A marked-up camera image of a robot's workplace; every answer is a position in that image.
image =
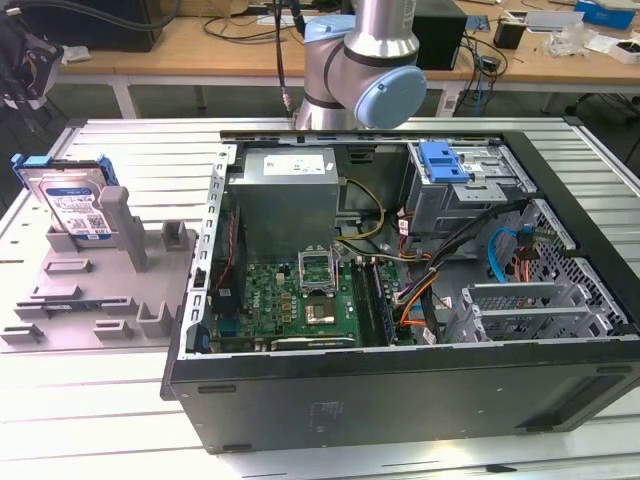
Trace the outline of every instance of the floor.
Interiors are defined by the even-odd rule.
[[[291,89],[296,104],[302,100],[302,89]],[[439,98],[438,91],[430,92],[416,116],[433,116]],[[281,117],[284,116],[279,90],[263,87],[206,88],[208,108],[198,110],[192,87],[137,86],[133,95],[140,105],[141,115],[150,118],[167,117]],[[563,116],[564,108],[575,102],[579,95],[558,95],[549,115]],[[67,118],[119,118],[119,110],[112,91],[106,86],[58,85],[50,94],[57,109],[50,105],[52,120],[47,133],[37,137],[24,127],[16,112],[0,109],[0,215],[17,195],[20,185],[11,173],[9,158],[13,153],[43,154],[64,128]],[[540,106],[545,94],[498,92],[487,106],[487,117],[542,116]],[[600,140],[619,158],[625,159],[640,136],[640,123],[628,126],[615,102],[608,103],[593,97],[583,103],[578,116]],[[473,109],[463,107],[459,116],[472,116]],[[640,149],[629,161],[630,168],[640,171]]]

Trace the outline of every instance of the ram slot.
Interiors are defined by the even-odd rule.
[[[369,294],[364,269],[351,261],[351,284],[353,288],[353,301],[358,314],[358,324],[362,344],[365,347],[377,345],[375,336],[375,323],[373,312],[369,302]]]

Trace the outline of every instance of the power supply label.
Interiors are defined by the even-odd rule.
[[[48,188],[51,208],[69,235],[81,240],[106,240],[111,229],[104,215],[93,206],[96,197],[88,188]]]
[[[267,155],[265,175],[324,175],[322,155]]]

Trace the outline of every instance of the sticker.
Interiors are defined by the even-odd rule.
[[[71,305],[44,305],[45,310],[71,310]]]
[[[56,217],[70,235],[85,240],[111,236],[104,215],[93,206],[96,197],[88,188],[48,188],[46,193]]]
[[[400,235],[408,237],[409,236],[409,221],[408,220],[398,220],[398,229],[400,230]]]
[[[431,330],[429,330],[428,328],[424,329],[424,332],[422,332],[422,338],[424,338],[424,340],[429,344],[429,345],[435,345],[436,342],[438,341],[438,339],[436,338],[436,336],[431,333]]]
[[[453,301],[451,300],[451,297],[442,297],[440,300],[444,305],[442,304],[436,305],[436,310],[452,310],[453,309]]]
[[[265,175],[324,175],[322,155],[267,155]]]

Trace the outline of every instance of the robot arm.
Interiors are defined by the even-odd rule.
[[[426,95],[415,67],[416,0],[360,0],[351,15],[317,17],[305,33],[305,100],[299,130],[395,128]]]

